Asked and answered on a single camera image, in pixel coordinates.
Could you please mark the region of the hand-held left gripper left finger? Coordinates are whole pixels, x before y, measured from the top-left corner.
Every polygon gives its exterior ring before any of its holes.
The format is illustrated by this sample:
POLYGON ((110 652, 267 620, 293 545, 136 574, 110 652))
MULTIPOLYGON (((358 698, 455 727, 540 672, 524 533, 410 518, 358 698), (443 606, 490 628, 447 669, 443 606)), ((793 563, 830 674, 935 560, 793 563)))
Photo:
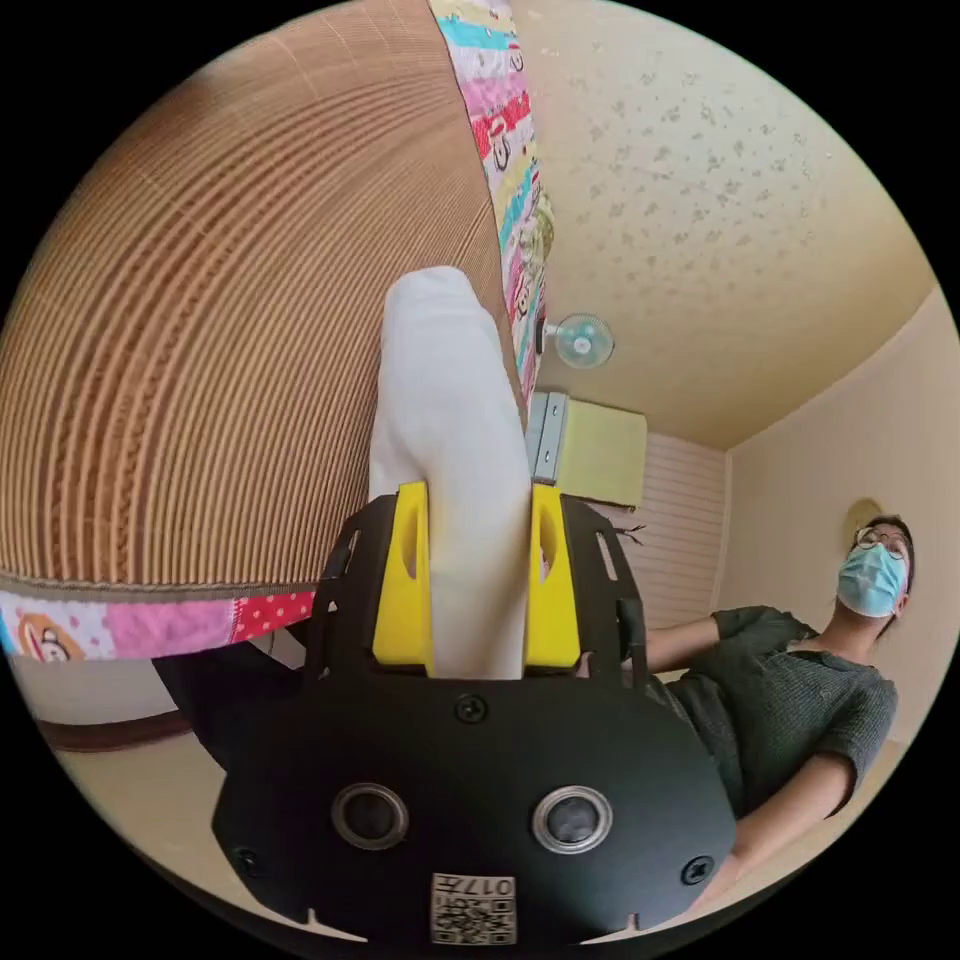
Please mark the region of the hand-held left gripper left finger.
POLYGON ((428 491, 401 485, 382 578, 372 652, 385 668, 434 674, 428 491))

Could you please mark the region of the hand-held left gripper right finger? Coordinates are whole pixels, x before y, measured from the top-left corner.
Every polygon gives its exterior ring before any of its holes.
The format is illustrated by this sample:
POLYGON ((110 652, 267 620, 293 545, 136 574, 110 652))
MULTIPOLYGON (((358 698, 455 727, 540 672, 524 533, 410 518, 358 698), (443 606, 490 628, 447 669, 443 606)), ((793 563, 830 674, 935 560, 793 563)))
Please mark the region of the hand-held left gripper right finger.
POLYGON ((524 669, 569 670, 581 647, 561 494, 548 485, 531 493, 524 669))

